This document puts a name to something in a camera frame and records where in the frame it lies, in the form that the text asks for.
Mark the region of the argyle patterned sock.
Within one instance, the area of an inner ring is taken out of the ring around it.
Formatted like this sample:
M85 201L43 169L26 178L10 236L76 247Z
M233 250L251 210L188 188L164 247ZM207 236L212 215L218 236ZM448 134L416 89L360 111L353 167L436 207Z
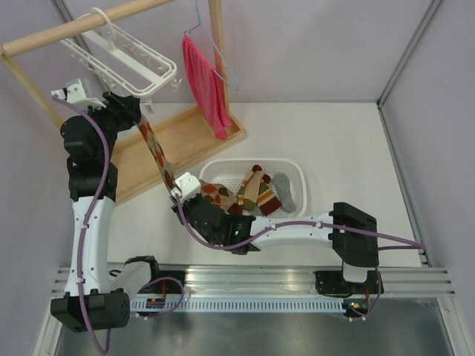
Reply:
M174 166L166 159L164 150L145 116L141 116L137 127L157 164L166 189L170 192L174 187Z
M236 195L225 185L200 180L200 193L203 199L228 214L241 215Z

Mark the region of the beige striped sock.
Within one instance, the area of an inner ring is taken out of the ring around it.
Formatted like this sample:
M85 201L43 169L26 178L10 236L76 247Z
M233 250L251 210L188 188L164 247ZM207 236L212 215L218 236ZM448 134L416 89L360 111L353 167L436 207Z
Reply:
M257 206L264 216L274 213L282 206L281 201L271 188L271 178L267 174L264 174L260 181Z
M236 203L229 209L228 213L241 215L245 211L253 212L258 207L258 197L263 179L263 169L259 165L254 165L246 178L241 183L240 189L236 195Z

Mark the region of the grey sock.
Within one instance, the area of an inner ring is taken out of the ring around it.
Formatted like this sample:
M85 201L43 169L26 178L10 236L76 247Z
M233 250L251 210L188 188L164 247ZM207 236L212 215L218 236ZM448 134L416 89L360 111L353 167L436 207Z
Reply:
M289 177L279 172L272 178L272 184L277 192L282 209L288 214L293 213L296 210L296 204L292 198Z

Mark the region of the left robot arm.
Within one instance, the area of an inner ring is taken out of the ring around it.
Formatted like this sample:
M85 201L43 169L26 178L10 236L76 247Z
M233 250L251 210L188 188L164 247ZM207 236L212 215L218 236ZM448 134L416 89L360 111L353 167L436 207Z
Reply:
M133 96L102 96L100 108L74 107L75 116L60 128L68 153L74 238L64 294L51 301L50 312L73 332L126 326L135 296L142 290L154 293L163 282L152 256L132 257L115 278L109 274L108 238L118 181L111 155L119 132L138 124L141 111Z

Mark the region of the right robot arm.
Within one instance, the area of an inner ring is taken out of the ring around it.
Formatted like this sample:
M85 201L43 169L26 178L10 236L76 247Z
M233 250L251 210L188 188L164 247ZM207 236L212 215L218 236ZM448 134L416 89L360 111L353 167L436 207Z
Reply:
M297 218L227 214L201 195L178 197L174 211L199 244L237 255L268 248L319 246L341 259L338 271L318 271L315 290L327 297L354 294L379 296L384 287L379 272L376 219L343 202L329 212Z

